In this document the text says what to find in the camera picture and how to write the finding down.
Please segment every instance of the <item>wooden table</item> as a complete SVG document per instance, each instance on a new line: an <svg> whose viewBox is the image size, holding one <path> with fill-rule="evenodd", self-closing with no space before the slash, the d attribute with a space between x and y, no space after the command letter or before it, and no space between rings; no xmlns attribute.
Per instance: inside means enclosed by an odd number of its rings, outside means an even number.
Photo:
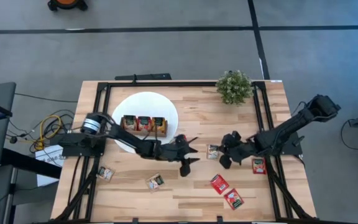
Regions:
<svg viewBox="0 0 358 224"><path fill-rule="evenodd" d="M98 81L83 82L74 128L81 126L86 114L92 112L97 84ZM266 81L266 86L273 121L277 126L290 117L283 83ZM222 215L225 221L274 220L267 175L252 173L251 157L244 159L241 166L233 164L229 170L225 170L219 162L206 159L207 144L220 144L225 134L236 130L245 138L258 131L253 99L248 99L242 106L229 106L221 103L215 87L114 87L108 113L112 114L128 96L142 91L160 93L172 101L179 115L177 134L186 134L188 139L199 137L191 143L199 153L191 156L201 160L191 165L191 173L187 177L180 177L179 162L141 159L109 139L101 164L116 169L116 173L110 183L101 179L97 181L92 222L129 222L134 217L140 222L213 222L218 215ZM261 94L259 97L267 127ZM64 163L51 218L59 215L67 205L76 160L72 157ZM306 212L315 215L303 165L293 156L282 156L282 161L289 191ZM81 166L82 161L76 172L74 192L78 188ZM145 179L156 173L160 173L166 183L162 189L151 194ZM211 188L209 181L216 174L221 174L228 181L229 189L236 188L244 199L245 203L237 210L231 210L223 194L219 195ZM278 189L277 193L284 217L282 195ZM87 196L84 196L80 217L85 216L86 202Z"/></svg>

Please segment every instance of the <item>red packet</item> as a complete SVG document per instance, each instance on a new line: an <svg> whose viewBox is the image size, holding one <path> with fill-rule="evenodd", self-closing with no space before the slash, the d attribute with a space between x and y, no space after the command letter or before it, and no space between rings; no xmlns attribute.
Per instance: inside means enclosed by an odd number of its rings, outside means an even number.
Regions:
<svg viewBox="0 0 358 224"><path fill-rule="evenodd" d="M253 159L252 169L254 170L254 174L266 174L265 159Z"/></svg>
<svg viewBox="0 0 358 224"><path fill-rule="evenodd" d="M244 203L243 199L235 189L232 189L229 193L225 194L224 198L233 210L240 207Z"/></svg>
<svg viewBox="0 0 358 224"><path fill-rule="evenodd" d="M222 194L224 190L229 187L229 184L223 179L220 174L216 174L211 180L211 185L217 191L218 194Z"/></svg>

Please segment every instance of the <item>black metal frame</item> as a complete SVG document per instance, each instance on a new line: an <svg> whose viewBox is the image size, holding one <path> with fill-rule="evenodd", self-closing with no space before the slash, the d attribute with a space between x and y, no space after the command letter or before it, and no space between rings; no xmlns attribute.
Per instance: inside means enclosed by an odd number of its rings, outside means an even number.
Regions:
<svg viewBox="0 0 358 224"><path fill-rule="evenodd" d="M98 83L93 112L97 112L99 108L99 102L101 101L101 92L103 90L106 90L106 94L104 96L104 103L102 112L107 113L108 111L108 105L109 105L109 99L110 99L110 93L111 88L113 87L134 87L134 86L215 86L216 82L176 82L176 81L168 81L168 82L137 82L136 76L134 76L134 80L132 82L122 82L122 83L106 83L101 82ZM267 114L267 121L269 129L273 128L273 119L270 111L269 106L269 99L266 92L265 82L259 81L259 82L253 82L254 86L254 103L255 103L255 110L257 115L257 121L259 125L259 131L264 130L264 124L262 120L262 113L260 111L260 105L259 105L259 99L258 99L258 89L262 92L262 98L264 99L264 106ZM99 160L100 156L96 156L94 158L94 164L93 164L93 171L94 168L99 166ZM91 213L93 209L93 199L94 199L94 193L95 193L95 187L96 187L96 178L91 177L90 175L86 177L86 173L88 171L88 165L89 165L90 157L85 157L83 162L83 167L81 170L81 178L80 178L80 192L78 192L72 201L75 200L75 203L71 206L75 206L74 209L74 215L72 220L61 220L58 221L59 223L81 223L81 222L90 222L91 220ZM292 197L291 193L287 189L287 185L285 183L285 177L284 177L284 171L283 166L281 162L280 155L275 156L276 166L278 170L278 174L274 171L274 168L272 166L270 157L266 157L267 161L267 173L268 173L268 181L269 181L269 187L270 192L272 196L272 205L273 210L275 214L275 221L276 222L287 222L287 223L339 223L339 222L326 222L326 221L320 221L317 218L312 218L309 216L296 202L296 200ZM86 190L87 186L84 186L84 184L89 184L90 188L89 190ZM287 218L282 218L280 214L280 205L278 204L278 198L277 198L277 192L275 185L282 191L284 196L284 202L285 202L285 210L287 214ZM83 194L88 193L88 203L86 205L86 211L85 211L85 218L79 219L80 214L80 207L81 207L81 198ZM292 209L294 209L295 213L301 218L296 219L293 218L292 215ZM217 217L218 223L224 223L222 217Z"/></svg>

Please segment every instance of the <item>white plate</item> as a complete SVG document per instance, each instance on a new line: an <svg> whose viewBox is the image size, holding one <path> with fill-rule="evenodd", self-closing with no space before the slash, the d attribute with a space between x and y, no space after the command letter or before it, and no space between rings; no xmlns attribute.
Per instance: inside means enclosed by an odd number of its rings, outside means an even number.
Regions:
<svg viewBox="0 0 358 224"><path fill-rule="evenodd" d="M112 118L120 122L124 115L163 117L168 121L167 137L158 137L161 144L169 143L178 129L178 112L175 105L165 96L153 92L141 92L128 96L112 113ZM135 150L115 140L123 150L135 153Z"/></svg>

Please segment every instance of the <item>potted plant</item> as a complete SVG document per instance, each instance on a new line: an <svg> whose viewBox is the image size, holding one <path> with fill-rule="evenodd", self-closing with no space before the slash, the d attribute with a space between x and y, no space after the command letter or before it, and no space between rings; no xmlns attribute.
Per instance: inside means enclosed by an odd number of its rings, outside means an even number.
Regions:
<svg viewBox="0 0 358 224"><path fill-rule="evenodd" d="M218 93L225 104L240 105L252 96L251 79L240 70L226 71L216 83Z"/></svg>

